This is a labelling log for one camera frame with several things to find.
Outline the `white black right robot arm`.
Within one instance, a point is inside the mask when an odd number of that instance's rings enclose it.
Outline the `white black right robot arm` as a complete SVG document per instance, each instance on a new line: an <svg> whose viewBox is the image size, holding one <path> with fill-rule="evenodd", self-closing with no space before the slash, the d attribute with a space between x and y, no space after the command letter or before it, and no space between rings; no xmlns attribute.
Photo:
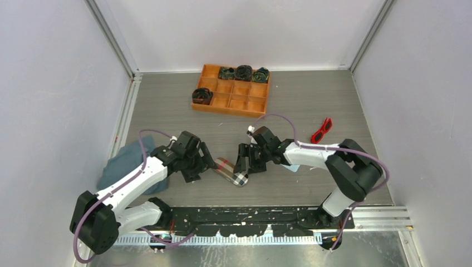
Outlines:
<svg viewBox="0 0 472 267"><path fill-rule="evenodd" d="M352 139L340 144L313 146L294 139L280 140L263 126L249 128L251 142L240 144L233 172L265 172L266 164L303 165L327 170L336 188L313 215L307 218L309 228L332 228L354 203L363 201L384 174L382 167Z"/></svg>

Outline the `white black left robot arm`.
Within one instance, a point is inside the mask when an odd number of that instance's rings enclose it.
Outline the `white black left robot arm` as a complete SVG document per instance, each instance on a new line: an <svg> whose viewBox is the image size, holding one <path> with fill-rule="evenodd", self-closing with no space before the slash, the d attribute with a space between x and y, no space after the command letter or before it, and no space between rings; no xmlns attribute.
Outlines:
<svg viewBox="0 0 472 267"><path fill-rule="evenodd" d="M78 242L100 255L129 232L145 226L165 230L171 224L170 206L157 197L129 206L146 190L176 172L192 182L206 170L217 169L207 145L196 135L183 131L169 139L168 145L152 152L142 149L142 164L119 181L97 193L85 191L77 198L70 231L74 235L73 251L80 262L85 260L78 253Z"/></svg>

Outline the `light blue cleaning cloth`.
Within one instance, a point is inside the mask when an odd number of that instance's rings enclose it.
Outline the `light blue cleaning cloth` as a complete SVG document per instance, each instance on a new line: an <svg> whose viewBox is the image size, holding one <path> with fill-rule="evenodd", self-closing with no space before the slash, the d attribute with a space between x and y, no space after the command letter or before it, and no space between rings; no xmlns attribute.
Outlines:
<svg viewBox="0 0 472 267"><path fill-rule="evenodd" d="M292 172L297 172L300 165L282 165L283 167L287 168L288 170Z"/></svg>

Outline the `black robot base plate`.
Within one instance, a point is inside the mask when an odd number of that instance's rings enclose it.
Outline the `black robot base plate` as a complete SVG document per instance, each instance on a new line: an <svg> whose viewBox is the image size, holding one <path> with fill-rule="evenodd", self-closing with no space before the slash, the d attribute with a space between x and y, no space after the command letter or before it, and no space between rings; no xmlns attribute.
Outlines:
<svg viewBox="0 0 472 267"><path fill-rule="evenodd" d="M203 237L262 236L270 230L275 237L285 237L310 236L315 230L337 234L341 228L354 228L348 210L329 217L316 206L172 207L170 214L166 224L159 222L146 229Z"/></svg>

